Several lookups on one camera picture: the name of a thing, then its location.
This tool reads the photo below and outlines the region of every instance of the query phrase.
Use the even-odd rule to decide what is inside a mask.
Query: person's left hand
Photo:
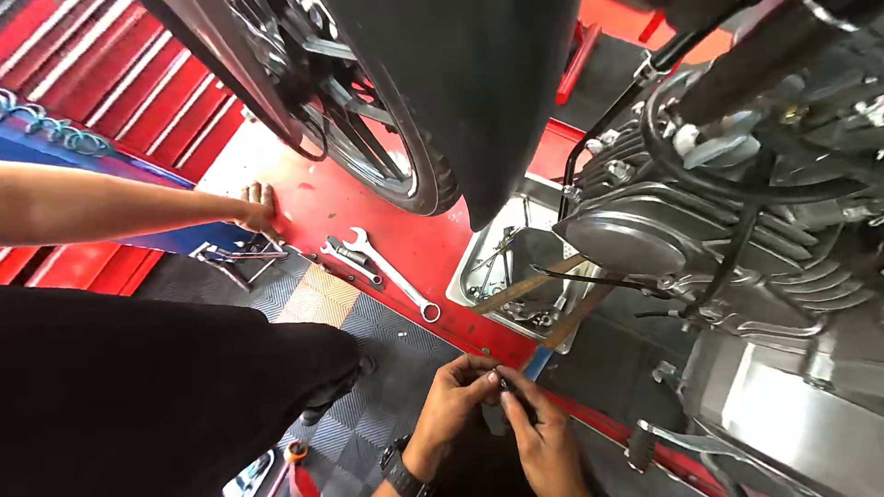
[[[402,461],[415,477],[429,483],[450,442],[461,431],[470,411],[500,391],[498,361],[464,354],[436,371],[430,393],[417,420]]]
[[[256,181],[242,189],[240,199],[249,204],[246,205],[242,215],[236,219],[236,225],[251,232],[263,233],[272,241],[282,243],[279,233],[272,224],[276,217],[273,187]]]

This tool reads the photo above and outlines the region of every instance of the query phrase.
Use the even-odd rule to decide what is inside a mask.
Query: black pants
[[[217,496],[360,358],[248,308],[0,287],[0,311],[8,495]]]

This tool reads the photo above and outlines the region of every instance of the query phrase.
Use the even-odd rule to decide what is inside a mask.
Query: combination wrench
[[[362,273],[362,276],[368,278],[369,281],[374,283],[375,285],[381,284],[382,279],[380,276],[365,269],[364,267],[360,266],[356,262],[351,261],[349,257],[342,256],[341,254],[339,254],[338,251],[335,250],[334,247],[332,247],[332,245],[328,241],[325,243],[325,245],[323,245],[322,247],[319,248],[319,251],[322,252],[323,254],[327,254],[329,256],[332,256],[332,257],[338,259],[340,262],[342,262],[342,263],[350,266],[351,268],[357,270],[358,272]]]
[[[356,232],[356,241],[349,242],[343,241],[344,247],[347,247],[350,250],[355,250],[356,252],[362,252],[366,256],[369,257],[372,261],[375,262],[377,268],[383,271],[387,277],[390,278],[390,281],[396,284],[397,287],[401,288],[405,295],[411,299],[411,302],[417,304],[417,306],[421,309],[421,317],[427,323],[435,323],[439,317],[442,315],[442,309],[439,308],[433,302],[428,301],[423,298],[423,295],[420,294],[414,287],[411,286],[410,283],[403,277],[396,268],[392,267],[390,263],[381,256],[374,247],[369,243],[369,234],[365,233],[365,230],[362,228],[354,228],[351,227],[351,230]],[[427,309],[434,308],[436,309],[436,316],[434,318],[427,317]]]

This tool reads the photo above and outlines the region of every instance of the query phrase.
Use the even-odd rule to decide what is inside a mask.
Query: motorcycle engine
[[[684,302],[647,318],[698,335],[678,389],[686,414],[804,494],[884,495],[884,72],[872,58],[833,47],[702,126],[678,112],[702,72],[670,76],[590,142],[575,207],[553,228],[604,270]]]

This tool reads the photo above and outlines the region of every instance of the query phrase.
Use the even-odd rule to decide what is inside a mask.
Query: wristwatch
[[[396,439],[381,455],[381,471],[384,479],[390,482],[400,497],[429,497],[435,489],[432,484],[415,478],[402,463],[402,451],[411,440],[411,435]]]

